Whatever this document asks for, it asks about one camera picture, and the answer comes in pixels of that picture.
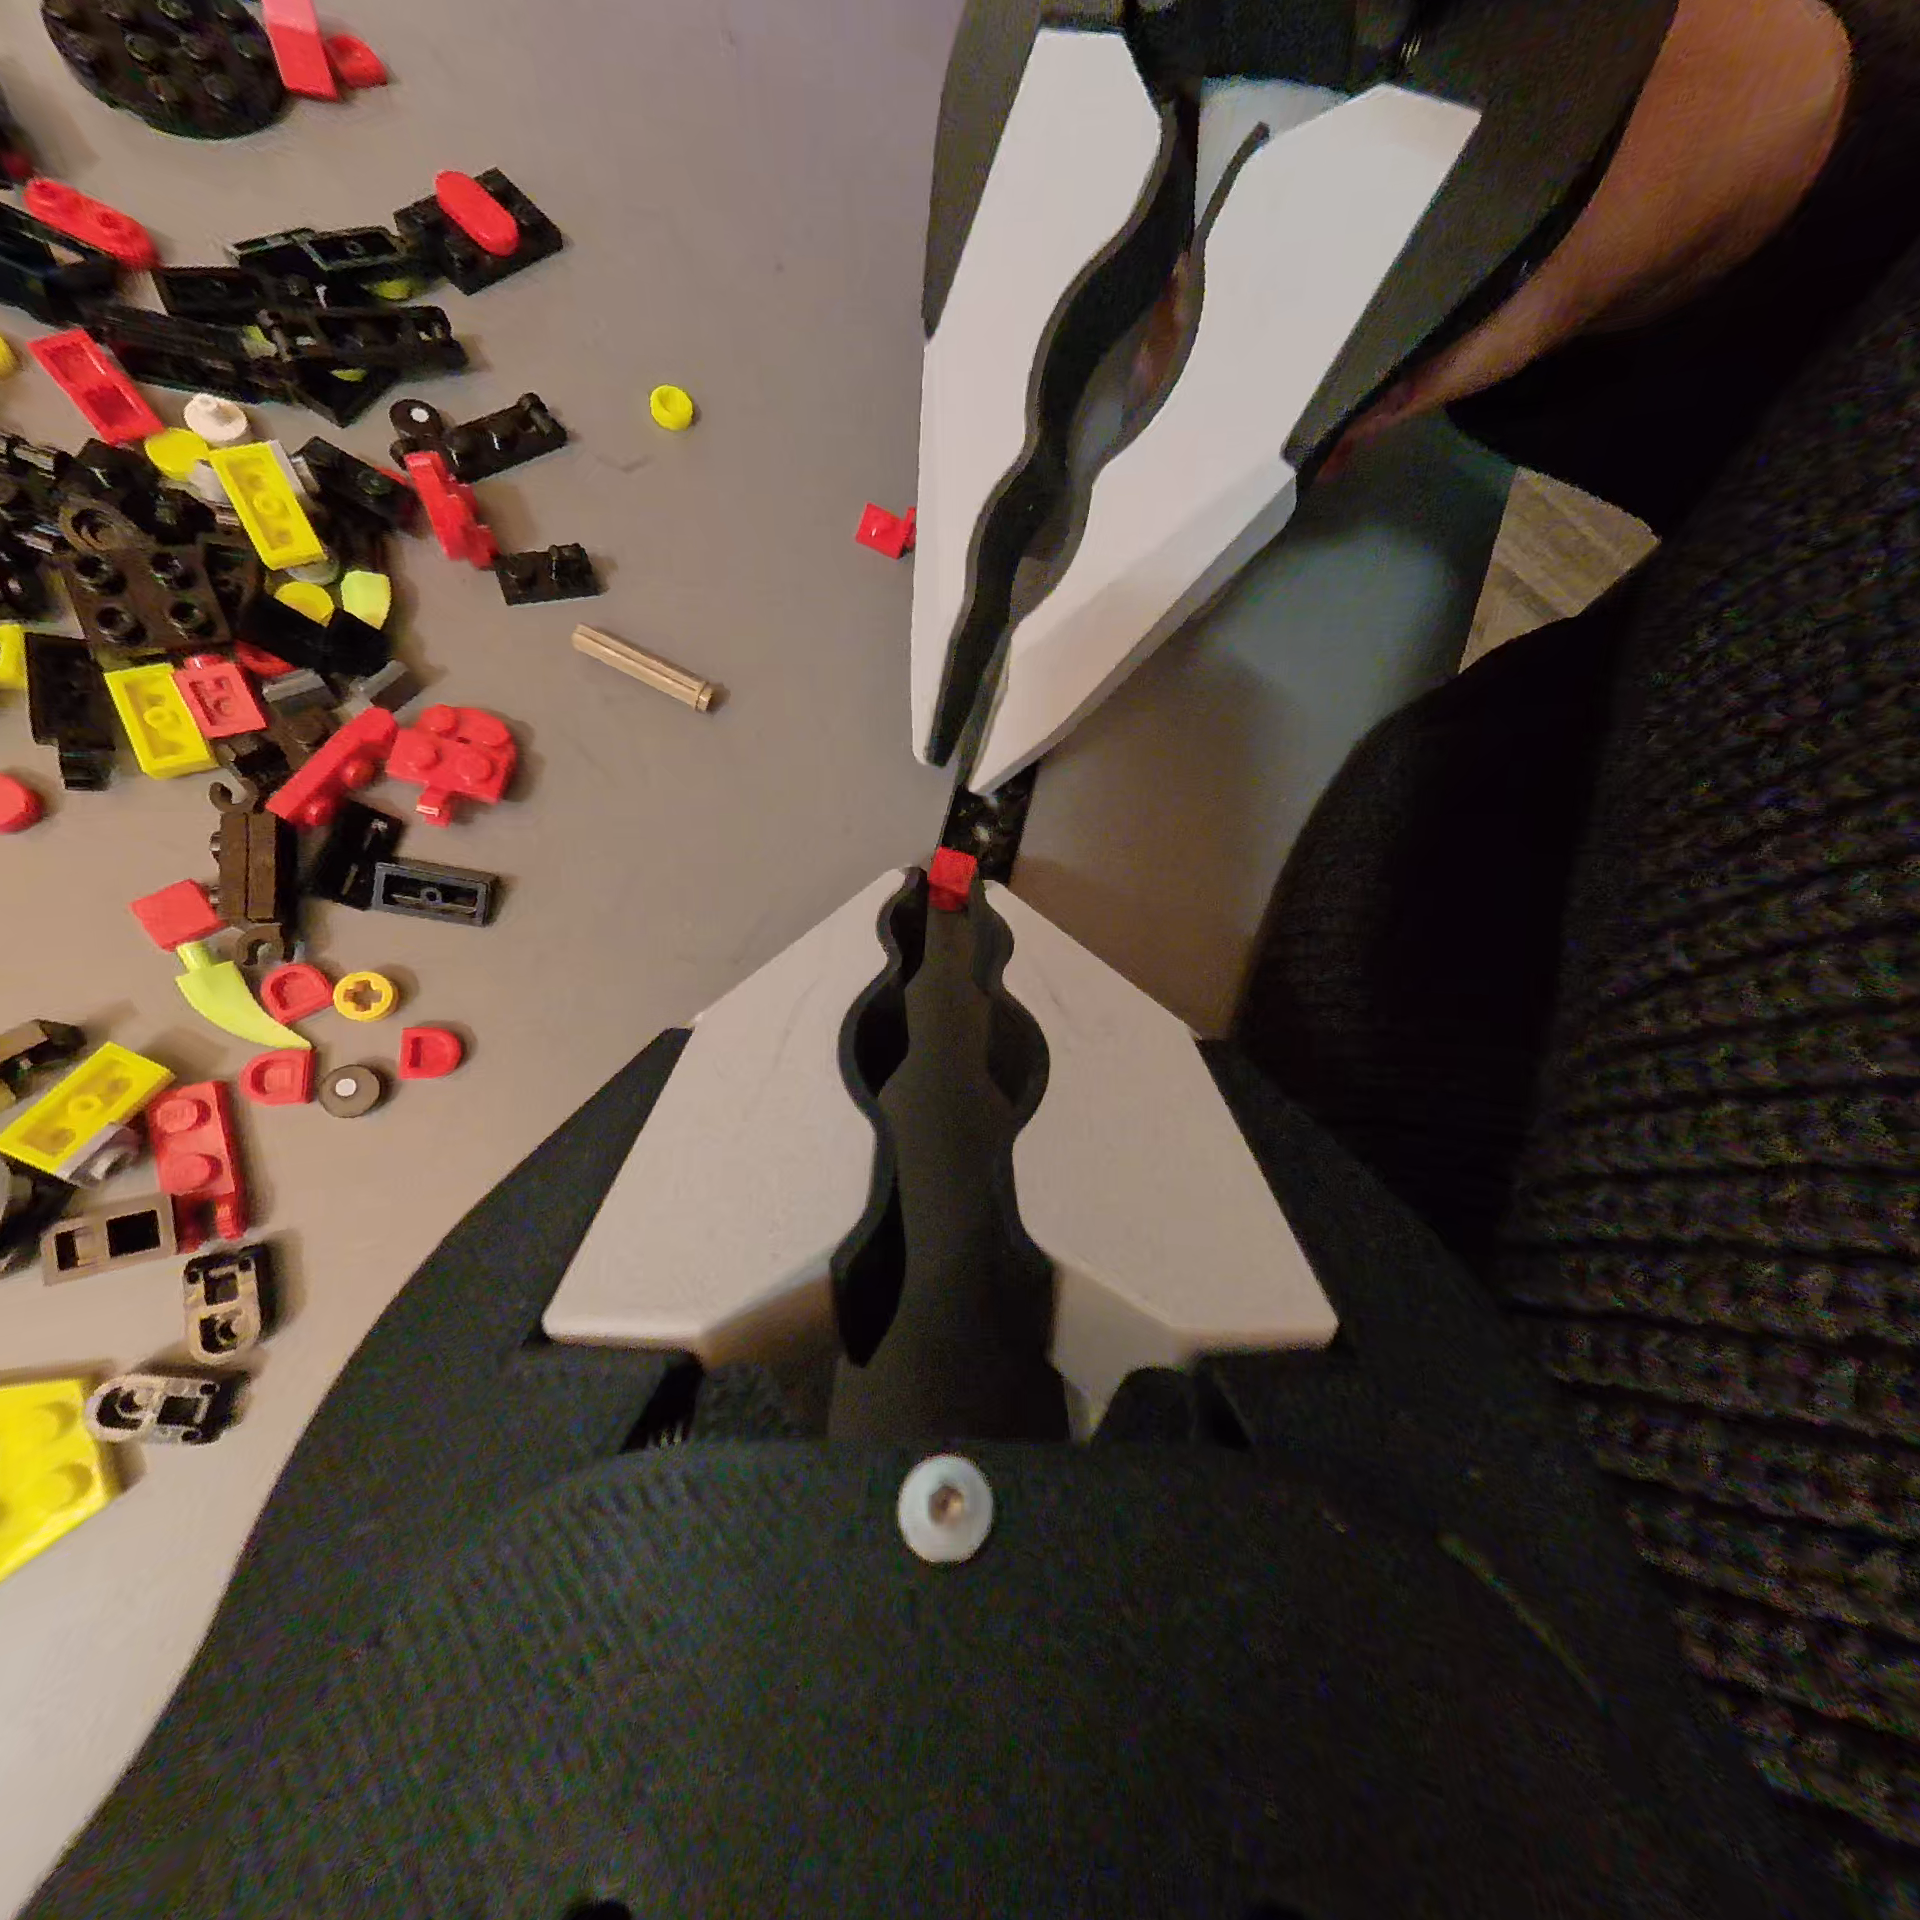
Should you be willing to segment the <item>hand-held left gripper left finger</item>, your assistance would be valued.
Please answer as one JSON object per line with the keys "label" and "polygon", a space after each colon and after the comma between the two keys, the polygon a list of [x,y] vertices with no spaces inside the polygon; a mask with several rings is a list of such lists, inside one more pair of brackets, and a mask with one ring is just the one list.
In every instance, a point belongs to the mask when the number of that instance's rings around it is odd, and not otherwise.
{"label": "hand-held left gripper left finger", "polygon": [[554,1341],[706,1367],[868,1361],[905,1285],[898,1153],[924,869],[885,871],[702,1010],[543,1311]]}

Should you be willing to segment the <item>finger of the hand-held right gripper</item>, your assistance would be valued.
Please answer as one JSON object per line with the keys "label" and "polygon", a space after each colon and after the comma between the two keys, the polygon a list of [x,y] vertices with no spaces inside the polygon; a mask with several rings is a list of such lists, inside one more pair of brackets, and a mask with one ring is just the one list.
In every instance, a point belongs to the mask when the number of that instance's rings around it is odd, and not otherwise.
{"label": "finger of the hand-held right gripper", "polygon": [[1379,84],[1245,143],[1207,212],[1183,361],[1012,632],[977,793],[1057,747],[1287,525],[1306,467],[1290,437],[1478,121]]}
{"label": "finger of the hand-held right gripper", "polygon": [[1182,108],[1119,21],[970,21],[929,199],[910,617],[917,754],[971,747],[1022,568],[1065,523],[1073,427],[1193,228]]}

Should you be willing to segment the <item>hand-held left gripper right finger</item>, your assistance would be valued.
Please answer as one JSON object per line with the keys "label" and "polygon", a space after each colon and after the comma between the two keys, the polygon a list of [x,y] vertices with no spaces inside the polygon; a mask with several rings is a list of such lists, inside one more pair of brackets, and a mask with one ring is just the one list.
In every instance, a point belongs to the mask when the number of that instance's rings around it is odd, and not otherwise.
{"label": "hand-held left gripper right finger", "polygon": [[1324,1352],[1337,1313],[1189,1025],[994,881],[985,900],[1012,937],[1002,986],[1046,1051],[1012,1173],[1073,1429],[1138,1371]]}

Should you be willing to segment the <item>black lego plate with holes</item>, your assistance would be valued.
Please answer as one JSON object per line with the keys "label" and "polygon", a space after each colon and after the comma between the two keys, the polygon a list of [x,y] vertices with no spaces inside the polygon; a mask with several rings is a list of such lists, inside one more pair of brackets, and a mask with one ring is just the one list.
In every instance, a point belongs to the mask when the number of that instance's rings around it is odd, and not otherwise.
{"label": "black lego plate with holes", "polygon": [[1030,763],[991,793],[950,791],[939,849],[971,855],[982,881],[1010,883],[1039,765]]}

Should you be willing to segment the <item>person's right forearm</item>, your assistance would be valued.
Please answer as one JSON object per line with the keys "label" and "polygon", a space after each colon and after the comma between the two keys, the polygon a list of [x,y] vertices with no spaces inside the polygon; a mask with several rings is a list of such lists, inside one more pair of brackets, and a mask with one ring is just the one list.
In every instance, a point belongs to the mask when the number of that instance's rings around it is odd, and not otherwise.
{"label": "person's right forearm", "polygon": [[1658,537],[1677,528],[1783,388],[1915,248],[1917,4],[1833,12],[1853,76],[1837,143],[1791,218],[1658,319],[1591,332],[1451,400],[1451,426]]}

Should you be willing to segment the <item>pile of loose lego pieces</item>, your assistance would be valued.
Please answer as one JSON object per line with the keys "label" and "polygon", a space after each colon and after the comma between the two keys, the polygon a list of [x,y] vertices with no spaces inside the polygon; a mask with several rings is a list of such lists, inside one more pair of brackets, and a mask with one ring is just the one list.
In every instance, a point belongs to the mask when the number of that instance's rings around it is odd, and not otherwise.
{"label": "pile of loose lego pieces", "polygon": [[[383,83],[374,51],[314,4],[252,9],[286,109]],[[363,803],[365,786],[403,781],[419,821],[447,828],[497,808],[519,773],[497,711],[411,713],[396,543],[484,571],[510,605],[598,589],[583,546],[502,548],[475,493],[564,448],[554,409],[525,394],[457,423],[405,391],[469,365],[465,321],[435,295],[471,305],[564,253],[546,204],[563,151],[535,159],[537,194],[522,179],[530,136],[563,132],[555,84],[583,76],[561,24],[541,4],[428,4],[428,26],[478,44],[455,79],[484,83],[433,130],[519,146],[507,169],[439,169],[386,221],[295,219],[345,143],[279,151],[286,115],[231,139],[148,128],[210,154],[218,202],[263,210],[279,189],[277,227],[220,260],[177,264],[129,209],[54,179],[5,103],[5,323],[30,325],[38,384],[87,426],[77,448],[5,426],[5,699],[67,801],[121,775],[210,780],[215,871],[141,895],[131,923],[177,969],[194,1019],[246,1051],[238,1085],[198,1081],[42,1018],[20,994],[33,969],[91,967],[87,900],[106,869],[94,855],[43,855],[46,881],[5,869],[5,1288],[186,1263],[186,1367],[30,1364],[5,1347],[5,1385],[91,1379],[85,1423],[110,1450],[215,1437],[273,1324],[277,1271],[252,1242],[233,1100],[318,1097],[341,1115],[382,1100],[380,1064],[323,1069],[300,1025],[330,1007],[386,1018],[391,980],[337,986],[310,967],[307,907],[450,923],[497,911],[494,875],[397,858],[403,819]]]}

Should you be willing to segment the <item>tan lego axle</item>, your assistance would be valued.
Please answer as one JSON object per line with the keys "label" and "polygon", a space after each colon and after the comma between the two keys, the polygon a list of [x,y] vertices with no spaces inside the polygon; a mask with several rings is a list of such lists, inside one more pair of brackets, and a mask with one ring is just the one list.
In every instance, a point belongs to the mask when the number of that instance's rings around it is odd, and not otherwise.
{"label": "tan lego axle", "polygon": [[724,690],[677,664],[669,664],[646,649],[618,640],[595,627],[579,624],[569,635],[571,649],[598,665],[605,665],[623,681],[645,685],[663,698],[706,713],[724,699]]}

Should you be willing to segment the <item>large yellow lego plate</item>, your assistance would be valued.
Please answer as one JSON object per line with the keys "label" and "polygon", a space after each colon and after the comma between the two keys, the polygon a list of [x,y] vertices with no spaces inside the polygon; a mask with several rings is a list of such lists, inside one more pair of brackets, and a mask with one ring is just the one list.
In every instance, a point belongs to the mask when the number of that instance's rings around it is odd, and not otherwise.
{"label": "large yellow lego plate", "polygon": [[3,1578],[102,1514],[124,1490],[114,1452],[87,1429],[87,1376],[3,1388]]}

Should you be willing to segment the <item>black round lego plate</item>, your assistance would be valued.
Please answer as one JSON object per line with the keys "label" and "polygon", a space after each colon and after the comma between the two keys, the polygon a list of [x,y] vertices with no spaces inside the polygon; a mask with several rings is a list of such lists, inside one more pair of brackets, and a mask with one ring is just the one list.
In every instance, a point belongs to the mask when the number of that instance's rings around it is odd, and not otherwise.
{"label": "black round lego plate", "polygon": [[170,137],[273,128],[289,91],[242,2],[42,2],[38,21],[85,91]]}

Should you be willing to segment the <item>person's right hand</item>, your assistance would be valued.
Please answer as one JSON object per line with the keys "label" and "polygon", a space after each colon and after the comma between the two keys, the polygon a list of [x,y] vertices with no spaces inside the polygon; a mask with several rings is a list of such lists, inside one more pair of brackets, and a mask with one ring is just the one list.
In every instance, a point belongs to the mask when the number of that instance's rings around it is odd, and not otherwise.
{"label": "person's right hand", "polygon": [[1602,179],[1546,264],[1331,450],[1487,394],[1594,332],[1679,307],[1788,224],[1833,156],[1853,56],[1819,2],[1679,2]]}

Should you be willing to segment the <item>person's dark trouser leg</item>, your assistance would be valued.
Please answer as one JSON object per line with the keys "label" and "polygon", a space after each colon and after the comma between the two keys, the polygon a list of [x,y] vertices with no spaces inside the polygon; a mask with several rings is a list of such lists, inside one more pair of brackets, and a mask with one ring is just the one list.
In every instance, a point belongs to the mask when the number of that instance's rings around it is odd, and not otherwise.
{"label": "person's dark trouser leg", "polygon": [[1635,589],[1393,711],[1287,852],[1237,1048],[1455,1259],[1514,1189]]}

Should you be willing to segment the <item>black knit sweater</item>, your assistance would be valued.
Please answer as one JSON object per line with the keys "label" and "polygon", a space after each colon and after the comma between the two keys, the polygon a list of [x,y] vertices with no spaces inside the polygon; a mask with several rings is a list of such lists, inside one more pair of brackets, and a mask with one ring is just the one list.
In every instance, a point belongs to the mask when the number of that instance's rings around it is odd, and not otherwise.
{"label": "black knit sweater", "polygon": [[1647,568],[1497,1282],[1835,1915],[1915,1915],[1917,265]]}

